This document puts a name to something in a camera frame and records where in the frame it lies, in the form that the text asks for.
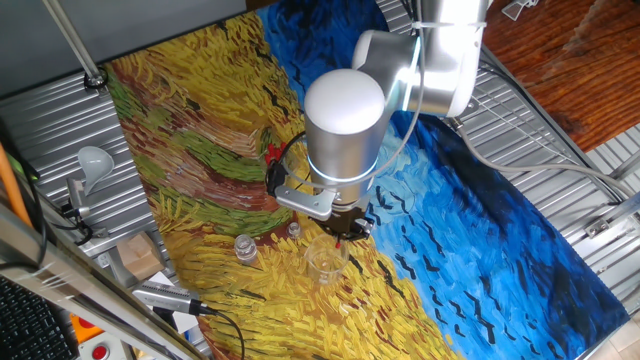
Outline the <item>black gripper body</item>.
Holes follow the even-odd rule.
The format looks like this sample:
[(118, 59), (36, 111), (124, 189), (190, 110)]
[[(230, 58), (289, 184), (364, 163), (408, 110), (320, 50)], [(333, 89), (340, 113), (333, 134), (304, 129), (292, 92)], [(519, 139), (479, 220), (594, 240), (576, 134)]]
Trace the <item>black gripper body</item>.
[(366, 211), (361, 206), (356, 206), (347, 211), (334, 210), (327, 220), (319, 221), (319, 226), (324, 231), (325, 231), (325, 228), (329, 226), (339, 231), (349, 232), (350, 225), (355, 219), (358, 219), (358, 218), (367, 218)]

